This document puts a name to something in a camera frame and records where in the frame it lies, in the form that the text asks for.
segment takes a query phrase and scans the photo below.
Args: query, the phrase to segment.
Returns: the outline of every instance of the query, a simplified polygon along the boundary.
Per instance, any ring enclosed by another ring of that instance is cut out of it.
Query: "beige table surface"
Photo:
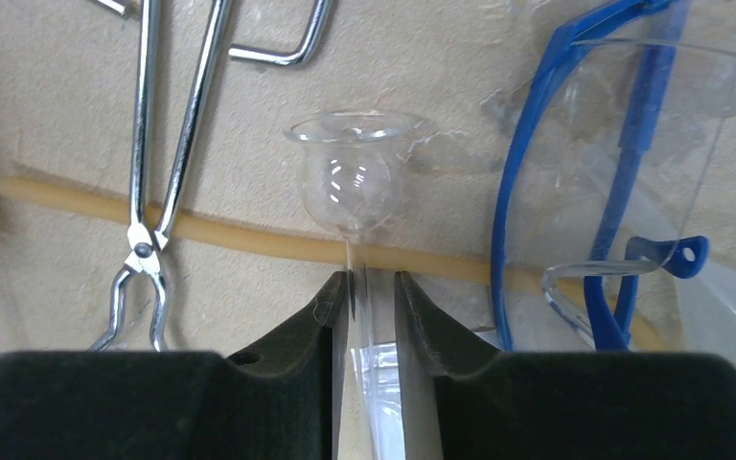
[[[161,161],[151,162],[153,199],[163,195],[210,5],[164,3],[167,55],[155,109],[152,153]],[[281,134],[293,117],[324,109],[377,107],[426,115],[443,132],[472,137],[471,161],[483,170],[507,142],[482,114],[481,101],[522,84],[560,19],[598,3],[340,0],[310,66],[221,61],[185,206],[324,236],[299,199],[301,151]],[[237,4],[230,39],[284,49],[299,39],[311,8],[311,0]],[[126,192],[138,30],[135,20],[123,21],[88,0],[0,0],[0,174],[37,170]],[[691,227],[721,237],[714,242],[716,256],[736,263],[736,118],[726,132],[727,144],[706,177]],[[499,174],[480,170],[411,174],[410,198],[382,242],[483,257]],[[87,347],[105,327],[110,281],[128,252],[125,229],[33,205],[2,204],[8,226],[0,243],[0,347]],[[170,342],[226,354],[305,305],[337,269],[189,241],[172,249],[181,281]],[[483,287],[443,286],[446,310],[470,326],[492,324]],[[456,300],[465,294],[470,300]],[[139,288],[131,303],[149,305],[150,290]],[[123,338],[129,348],[145,347],[149,315],[150,307],[129,315],[136,324]],[[674,311],[649,316],[659,328],[677,326]],[[345,433],[344,458],[358,458],[353,430]]]

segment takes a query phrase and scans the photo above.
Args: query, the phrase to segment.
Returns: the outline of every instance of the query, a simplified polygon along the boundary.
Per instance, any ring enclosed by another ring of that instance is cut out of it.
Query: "tan rubber tube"
[[[77,187],[9,176],[0,178],[0,194],[18,201],[82,216],[128,223],[127,203],[124,200],[87,192]],[[155,224],[159,212],[159,207],[149,206],[146,211],[147,220]],[[345,245],[340,241],[324,241],[248,229],[193,216],[189,212],[179,214],[172,235],[175,238],[281,259],[332,265],[345,263]],[[490,266],[482,261],[385,246],[369,246],[364,257],[365,263],[372,268],[410,271],[480,285],[489,284]],[[509,288],[543,295],[541,276],[537,273],[507,268],[506,278]],[[560,288],[575,305],[585,304],[580,284],[561,282]],[[667,350],[658,333],[639,315],[633,319],[631,335],[635,344],[643,351]]]

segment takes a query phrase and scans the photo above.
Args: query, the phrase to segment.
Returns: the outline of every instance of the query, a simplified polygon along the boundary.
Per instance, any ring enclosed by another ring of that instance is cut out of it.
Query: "blue plastic frame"
[[[574,43],[604,38],[639,17],[666,10],[668,7],[672,9],[670,20],[660,36],[671,41],[678,40],[686,23],[689,3],[690,0],[615,0],[562,25],[552,35],[517,122],[495,206],[490,286],[495,326],[504,350],[515,349],[504,308],[503,294],[506,219],[509,205],[520,166],[543,112],[568,76],[590,52],[588,47],[575,46]],[[663,102],[675,53],[675,48],[671,46],[648,46],[640,63],[619,141],[622,152],[617,171],[589,255],[592,261],[607,258],[628,207],[642,156],[653,142],[658,111]],[[680,250],[674,250],[677,244]],[[684,257],[685,247],[692,250],[695,260],[687,260]],[[663,248],[668,251],[666,253],[660,251]],[[708,241],[704,237],[664,242],[634,238],[628,244],[625,259],[638,260],[645,257],[663,264],[662,267],[676,276],[695,276],[706,260],[708,248]],[[667,256],[671,251],[673,254],[668,260]],[[630,340],[628,328],[633,317],[637,288],[637,276],[623,277],[616,311],[611,314],[602,286],[602,277],[585,278],[586,308],[597,350],[628,349]]]

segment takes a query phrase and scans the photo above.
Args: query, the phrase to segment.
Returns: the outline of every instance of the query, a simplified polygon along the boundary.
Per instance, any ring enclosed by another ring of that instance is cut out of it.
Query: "glass funnel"
[[[560,25],[508,110],[491,279],[506,349],[636,344],[633,311],[654,299],[639,275],[686,279],[706,259],[683,229],[735,88],[736,2],[617,0]],[[505,265],[541,274],[544,296]]]
[[[293,123],[286,136],[305,151],[300,171],[303,203],[321,227],[343,237],[349,275],[349,355],[354,364],[356,388],[364,398],[349,407],[343,398],[343,414],[359,414],[367,427],[362,440],[381,458],[384,441],[375,414],[374,399],[380,391],[375,338],[393,337],[393,306],[375,305],[365,265],[365,244],[372,230],[381,226],[399,206],[403,193],[401,155],[407,151],[404,134],[419,119],[388,111],[337,111],[317,113]]]

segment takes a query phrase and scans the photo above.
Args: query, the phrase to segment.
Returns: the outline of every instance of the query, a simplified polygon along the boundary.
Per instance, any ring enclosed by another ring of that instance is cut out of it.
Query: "metal tongs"
[[[94,0],[122,17],[135,14],[128,0]],[[248,60],[286,66],[309,60],[320,42],[333,0],[316,0],[303,40],[292,53],[280,53],[233,44],[228,55],[238,60]],[[219,58],[219,45],[230,15],[232,0],[214,0],[210,18],[204,31],[193,86],[185,112],[185,120],[179,135],[176,157],[173,160],[171,180],[156,227],[150,229],[145,221],[146,161],[150,143],[150,101],[155,83],[155,64],[159,35],[160,0],[143,0],[140,10],[139,65],[137,68],[136,98],[134,101],[134,137],[131,151],[131,179],[128,192],[130,225],[128,243],[131,253],[111,285],[111,310],[108,329],[89,350],[107,349],[119,336],[125,323],[126,289],[131,279],[145,274],[153,282],[156,303],[150,321],[150,344],[157,352],[167,351],[165,325],[171,307],[172,285],[167,261],[162,251],[171,239],[171,230],[179,208],[185,178],[188,173],[191,152],[196,145],[196,135],[204,112],[207,93]]]

